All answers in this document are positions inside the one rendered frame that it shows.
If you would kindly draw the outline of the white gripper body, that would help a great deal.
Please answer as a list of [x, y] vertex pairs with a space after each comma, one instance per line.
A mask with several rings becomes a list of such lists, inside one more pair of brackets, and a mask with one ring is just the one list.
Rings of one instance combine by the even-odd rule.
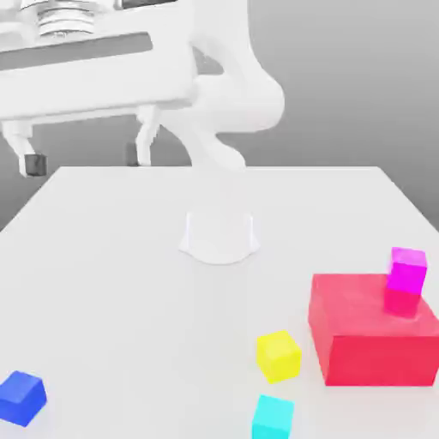
[[0, 122], [187, 105], [194, 28], [192, 6], [0, 6]]

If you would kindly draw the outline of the small yellow cube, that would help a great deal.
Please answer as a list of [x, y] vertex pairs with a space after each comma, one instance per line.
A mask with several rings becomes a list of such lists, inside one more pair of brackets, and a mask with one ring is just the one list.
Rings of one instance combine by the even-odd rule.
[[256, 363], [270, 384], [297, 377], [302, 351], [286, 330], [256, 340]]

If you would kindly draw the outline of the small blue cube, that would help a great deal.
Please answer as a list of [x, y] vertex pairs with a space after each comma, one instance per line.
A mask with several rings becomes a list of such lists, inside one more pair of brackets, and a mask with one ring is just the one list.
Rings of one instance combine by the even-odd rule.
[[43, 380], [16, 370], [0, 384], [0, 419], [27, 427], [47, 402]]

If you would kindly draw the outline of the small magenta cube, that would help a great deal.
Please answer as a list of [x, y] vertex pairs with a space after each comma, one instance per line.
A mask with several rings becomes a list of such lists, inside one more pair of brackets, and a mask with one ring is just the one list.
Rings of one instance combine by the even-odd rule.
[[421, 295], [427, 267], [424, 251], [393, 247], [387, 288], [393, 291]]

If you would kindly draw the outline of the small red cube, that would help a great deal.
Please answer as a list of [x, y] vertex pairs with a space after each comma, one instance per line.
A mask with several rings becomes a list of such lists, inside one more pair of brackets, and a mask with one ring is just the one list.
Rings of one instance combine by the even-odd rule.
[[386, 289], [384, 291], [384, 310], [395, 316], [414, 317], [422, 296], [416, 293]]

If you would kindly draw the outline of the small cyan cube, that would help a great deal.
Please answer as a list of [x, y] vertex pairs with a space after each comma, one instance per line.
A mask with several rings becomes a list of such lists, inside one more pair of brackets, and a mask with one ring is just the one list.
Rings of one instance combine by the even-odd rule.
[[251, 439], [290, 439], [295, 404], [262, 394], [251, 425]]

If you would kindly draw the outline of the large red box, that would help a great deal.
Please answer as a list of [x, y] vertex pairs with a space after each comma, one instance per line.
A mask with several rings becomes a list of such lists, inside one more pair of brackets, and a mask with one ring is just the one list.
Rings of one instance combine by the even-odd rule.
[[421, 300], [391, 313], [386, 274], [314, 274], [308, 323], [328, 386], [430, 387], [439, 370], [439, 318]]

